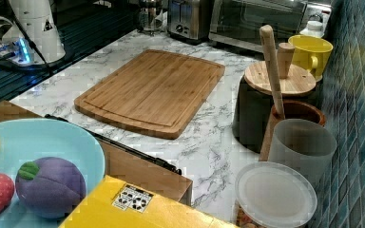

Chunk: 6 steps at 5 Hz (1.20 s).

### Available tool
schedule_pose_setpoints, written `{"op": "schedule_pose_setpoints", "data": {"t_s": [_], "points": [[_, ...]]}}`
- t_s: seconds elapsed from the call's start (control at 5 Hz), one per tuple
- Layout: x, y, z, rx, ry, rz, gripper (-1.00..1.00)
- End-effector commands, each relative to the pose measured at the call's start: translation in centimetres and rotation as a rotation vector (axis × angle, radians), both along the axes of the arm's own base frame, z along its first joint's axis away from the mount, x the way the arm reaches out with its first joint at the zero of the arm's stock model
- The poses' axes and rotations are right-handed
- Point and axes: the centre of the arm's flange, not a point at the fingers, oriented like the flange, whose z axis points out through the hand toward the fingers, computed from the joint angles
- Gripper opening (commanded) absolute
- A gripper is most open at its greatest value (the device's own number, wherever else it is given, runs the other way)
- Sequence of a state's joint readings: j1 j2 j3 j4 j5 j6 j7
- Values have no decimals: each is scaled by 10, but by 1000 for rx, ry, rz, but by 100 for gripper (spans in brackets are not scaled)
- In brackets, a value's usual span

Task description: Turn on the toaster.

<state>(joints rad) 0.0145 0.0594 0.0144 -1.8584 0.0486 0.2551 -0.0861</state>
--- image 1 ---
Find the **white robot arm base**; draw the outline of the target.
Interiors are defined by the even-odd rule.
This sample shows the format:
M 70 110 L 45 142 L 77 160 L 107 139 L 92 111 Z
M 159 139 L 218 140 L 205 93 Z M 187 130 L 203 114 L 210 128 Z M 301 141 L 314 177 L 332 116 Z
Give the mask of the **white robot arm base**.
M 9 0 L 14 16 L 0 16 L 0 57 L 20 67 L 55 63 L 66 51 L 49 0 Z

